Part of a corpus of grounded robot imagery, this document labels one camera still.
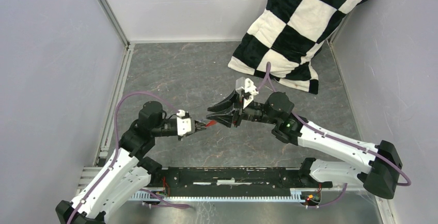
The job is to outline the red key tag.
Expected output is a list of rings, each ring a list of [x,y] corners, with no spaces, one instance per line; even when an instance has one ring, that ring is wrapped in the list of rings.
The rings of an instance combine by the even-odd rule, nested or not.
[[[206,125],[205,125],[205,127],[210,127],[210,126],[213,126],[213,125],[216,125],[217,124],[217,121],[215,121],[215,120],[211,120],[211,121],[209,121]]]

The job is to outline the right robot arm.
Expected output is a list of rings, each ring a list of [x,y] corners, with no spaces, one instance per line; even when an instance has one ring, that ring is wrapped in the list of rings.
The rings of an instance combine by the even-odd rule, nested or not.
[[[339,160],[307,159],[298,173],[303,186],[311,187],[317,182],[362,184],[375,196],[393,199],[397,186],[403,185],[398,181],[402,161],[391,142],[364,142],[324,129],[294,114],[294,104],[284,92],[270,94],[264,103],[246,103],[247,100],[247,94],[233,91],[207,109],[207,119],[227,127],[238,127],[242,121],[272,124],[271,133],[279,141],[314,149]]]

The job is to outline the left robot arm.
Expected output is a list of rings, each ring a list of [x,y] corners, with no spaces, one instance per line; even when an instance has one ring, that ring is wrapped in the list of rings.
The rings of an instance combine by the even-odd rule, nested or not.
[[[143,105],[122,135],[113,155],[92,181],[72,200],[61,201],[55,211],[60,223],[107,223],[141,188],[162,181],[162,166],[146,154],[157,137],[181,139],[206,129],[206,124],[178,110],[167,117],[158,101]]]

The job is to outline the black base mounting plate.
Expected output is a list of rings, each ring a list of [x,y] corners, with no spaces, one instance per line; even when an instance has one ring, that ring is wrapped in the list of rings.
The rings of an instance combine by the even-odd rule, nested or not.
[[[332,186],[288,167],[168,167],[156,171],[148,184],[172,197],[283,197],[292,188]]]

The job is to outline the black white checkered blanket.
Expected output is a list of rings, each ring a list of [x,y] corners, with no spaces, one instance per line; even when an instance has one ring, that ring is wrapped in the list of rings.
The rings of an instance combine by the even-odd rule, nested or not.
[[[268,0],[234,51],[229,68],[270,77],[280,84],[317,94],[319,79],[311,60],[324,41],[357,5],[368,0]]]

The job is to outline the aluminium frame rail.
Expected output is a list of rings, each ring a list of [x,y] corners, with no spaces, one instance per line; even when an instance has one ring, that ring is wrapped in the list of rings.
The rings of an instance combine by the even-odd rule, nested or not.
[[[97,0],[104,11],[106,17],[108,18],[110,24],[112,25],[113,29],[115,30],[118,38],[122,42],[122,44],[128,48],[131,44],[130,40],[127,38],[125,32],[123,31],[123,28],[116,18],[115,13],[113,12],[108,0]]]

